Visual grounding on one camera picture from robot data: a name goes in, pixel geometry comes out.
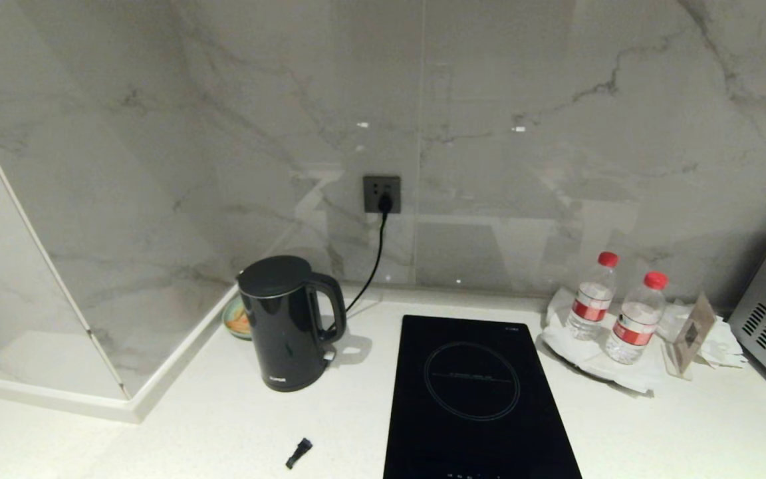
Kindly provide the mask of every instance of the water bottle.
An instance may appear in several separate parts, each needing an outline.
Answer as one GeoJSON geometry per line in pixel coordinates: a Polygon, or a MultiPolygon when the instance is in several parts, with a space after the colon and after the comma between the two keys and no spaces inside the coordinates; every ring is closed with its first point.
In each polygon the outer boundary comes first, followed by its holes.
{"type": "Polygon", "coordinates": [[[614,268],[620,257],[610,251],[598,256],[598,264],[581,276],[578,294],[566,325],[577,339],[596,339],[602,331],[604,314],[614,299],[616,275],[614,268]]]}
{"type": "Polygon", "coordinates": [[[668,277],[658,271],[650,271],[639,285],[626,296],[620,317],[605,343],[605,352],[614,361],[633,364],[644,354],[664,313],[666,300],[662,293],[668,277]]]}

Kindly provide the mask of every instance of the wall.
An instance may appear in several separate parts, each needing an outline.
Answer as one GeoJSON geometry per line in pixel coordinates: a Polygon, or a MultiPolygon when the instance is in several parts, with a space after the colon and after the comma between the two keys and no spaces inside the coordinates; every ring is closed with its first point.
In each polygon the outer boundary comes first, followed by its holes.
{"type": "Polygon", "coordinates": [[[0,177],[0,379],[125,399],[0,177]]]}
{"type": "Polygon", "coordinates": [[[136,392],[231,285],[162,2],[0,2],[0,161],[136,392]]]}
{"type": "Polygon", "coordinates": [[[766,252],[766,2],[176,0],[234,266],[548,295],[603,249],[620,294],[736,304],[766,252]]]}

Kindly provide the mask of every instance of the black kettle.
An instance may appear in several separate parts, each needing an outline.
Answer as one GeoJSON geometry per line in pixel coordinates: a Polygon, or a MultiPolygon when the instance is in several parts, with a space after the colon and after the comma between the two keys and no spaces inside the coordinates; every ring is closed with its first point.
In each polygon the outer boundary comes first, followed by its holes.
{"type": "Polygon", "coordinates": [[[306,260],[279,255],[256,261],[237,277],[262,380],[275,391],[297,391],[321,377],[323,346],[344,334],[344,298],[335,279],[313,273],[306,260]],[[325,331],[317,291],[327,295],[335,330],[325,331]]]}

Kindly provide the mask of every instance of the white countertop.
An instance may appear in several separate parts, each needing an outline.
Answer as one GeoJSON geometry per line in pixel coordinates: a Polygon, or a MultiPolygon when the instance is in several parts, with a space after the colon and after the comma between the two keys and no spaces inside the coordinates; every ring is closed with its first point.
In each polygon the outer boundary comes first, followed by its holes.
{"type": "MultiPolygon", "coordinates": [[[[523,322],[536,337],[534,304],[371,291],[334,364],[294,393],[265,387],[252,343],[221,328],[139,425],[0,400],[0,479],[381,477],[401,317],[523,322]],[[287,470],[303,437],[313,449],[287,470]]],[[[693,364],[692,382],[642,397],[538,350],[584,477],[766,477],[766,381],[753,367],[693,364]]]]}

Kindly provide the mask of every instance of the black cooktop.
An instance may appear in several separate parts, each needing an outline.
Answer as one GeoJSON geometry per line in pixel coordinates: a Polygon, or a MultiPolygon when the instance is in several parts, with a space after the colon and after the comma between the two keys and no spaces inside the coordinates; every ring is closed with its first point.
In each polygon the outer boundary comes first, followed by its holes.
{"type": "Polygon", "coordinates": [[[581,477],[526,325],[404,316],[383,477],[581,477]]]}

